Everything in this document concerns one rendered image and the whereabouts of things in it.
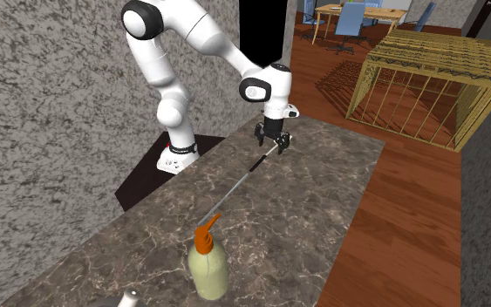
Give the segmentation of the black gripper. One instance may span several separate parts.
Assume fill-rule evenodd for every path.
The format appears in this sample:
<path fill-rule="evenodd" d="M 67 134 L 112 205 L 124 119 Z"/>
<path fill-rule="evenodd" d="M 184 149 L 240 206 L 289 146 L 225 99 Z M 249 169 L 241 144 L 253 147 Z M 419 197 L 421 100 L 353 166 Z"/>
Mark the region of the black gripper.
<path fill-rule="evenodd" d="M 290 134 L 282 133 L 283 119 L 270 119 L 264 117 L 263 123 L 258 123 L 254 135 L 258 140 L 258 146 L 261 147 L 264 137 L 276 138 L 278 153 L 281 154 L 290 145 Z"/>

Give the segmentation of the grey round white-knobbed object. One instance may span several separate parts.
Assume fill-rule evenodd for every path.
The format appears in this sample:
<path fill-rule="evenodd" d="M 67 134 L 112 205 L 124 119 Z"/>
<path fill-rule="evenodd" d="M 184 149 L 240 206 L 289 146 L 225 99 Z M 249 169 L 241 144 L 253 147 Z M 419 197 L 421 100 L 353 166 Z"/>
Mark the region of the grey round white-knobbed object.
<path fill-rule="evenodd" d="M 142 302 L 138 290 L 126 289 L 121 297 L 107 297 L 91 303 L 88 307 L 148 307 Z"/>

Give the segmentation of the long thin silver black rod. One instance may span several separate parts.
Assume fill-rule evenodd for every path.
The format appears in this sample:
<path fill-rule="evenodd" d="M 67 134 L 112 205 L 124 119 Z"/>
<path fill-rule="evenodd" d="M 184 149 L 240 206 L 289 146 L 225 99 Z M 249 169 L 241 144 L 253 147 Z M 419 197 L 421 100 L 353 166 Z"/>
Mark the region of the long thin silver black rod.
<path fill-rule="evenodd" d="M 262 155 L 260 159 L 244 174 L 244 176 L 201 218 L 197 226 L 201 226 L 223 203 L 224 201 L 263 163 L 263 161 L 276 149 L 279 150 L 279 146 L 274 145 L 267 153 Z"/>

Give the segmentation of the pale green orange pump bottle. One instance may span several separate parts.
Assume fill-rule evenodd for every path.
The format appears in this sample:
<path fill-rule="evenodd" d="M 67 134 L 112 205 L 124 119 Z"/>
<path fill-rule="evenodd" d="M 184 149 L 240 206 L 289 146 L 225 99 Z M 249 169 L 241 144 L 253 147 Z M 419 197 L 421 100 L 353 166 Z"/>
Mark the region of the pale green orange pump bottle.
<path fill-rule="evenodd" d="M 198 295 L 208 301 L 220 299 L 228 289 L 227 252 L 214 239 L 210 228 L 220 217 L 216 214 L 194 232 L 194 245 L 188 252 L 188 268 Z"/>

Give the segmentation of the blue office chair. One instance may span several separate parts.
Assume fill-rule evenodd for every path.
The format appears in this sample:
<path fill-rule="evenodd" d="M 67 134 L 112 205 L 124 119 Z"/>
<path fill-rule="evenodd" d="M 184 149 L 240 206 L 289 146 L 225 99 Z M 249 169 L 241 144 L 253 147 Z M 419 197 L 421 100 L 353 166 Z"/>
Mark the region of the blue office chair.
<path fill-rule="evenodd" d="M 341 14 L 338 19 L 338 23 L 334 30 L 334 34 L 337 36 L 343 36 L 342 44 L 337 44 L 332 47 L 328 47 L 327 51 L 335 50 L 337 54 L 341 51 L 350 51 L 354 53 L 354 50 L 350 46 L 346 46 L 345 42 L 349 39 L 357 39 L 358 42 L 365 41 L 370 43 L 370 39 L 361 35 L 363 29 L 363 19 L 365 14 L 364 3 L 345 3 Z"/>
<path fill-rule="evenodd" d="M 324 24 L 323 19 L 317 20 L 316 17 L 316 7 L 318 0 L 303 0 L 303 24 L 311 26 L 310 34 L 303 34 L 300 38 L 314 38 L 315 29 L 318 25 Z"/>

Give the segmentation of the wooden table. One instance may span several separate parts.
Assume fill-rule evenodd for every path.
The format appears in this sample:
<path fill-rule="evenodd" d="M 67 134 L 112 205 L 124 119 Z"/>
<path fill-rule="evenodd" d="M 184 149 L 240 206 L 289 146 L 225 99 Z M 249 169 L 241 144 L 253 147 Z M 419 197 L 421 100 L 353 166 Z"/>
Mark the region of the wooden table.
<path fill-rule="evenodd" d="M 311 43 L 314 44 L 317 38 L 317 32 L 319 29 L 321 16 L 328 15 L 328 22 L 330 23 L 332 16 L 340 16 L 344 11 L 345 4 L 326 4 L 324 6 L 316 7 L 314 12 L 316 13 L 316 22 L 315 30 L 313 34 L 313 39 Z M 391 21 L 391 25 L 389 27 L 388 33 L 390 33 L 395 27 L 398 26 L 399 20 L 406 14 L 406 10 L 398 10 L 398 9 L 383 9 L 383 8 L 374 8 L 374 7 L 366 7 L 364 17 L 378 20 Z"/>

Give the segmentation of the dark robot stand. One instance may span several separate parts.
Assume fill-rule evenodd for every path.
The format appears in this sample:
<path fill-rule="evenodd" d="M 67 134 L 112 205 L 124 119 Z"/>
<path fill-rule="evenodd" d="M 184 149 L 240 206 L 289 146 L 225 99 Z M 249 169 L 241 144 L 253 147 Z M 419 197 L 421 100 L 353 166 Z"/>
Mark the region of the dark robot stand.
<path fill-rule="evenodd" d="M 168 133 L 163 132 L 114 193 L 124 211 L 135 206 L 174 177 L 173 174 L 157 168 L 160 154 L 168 143 Z"/>

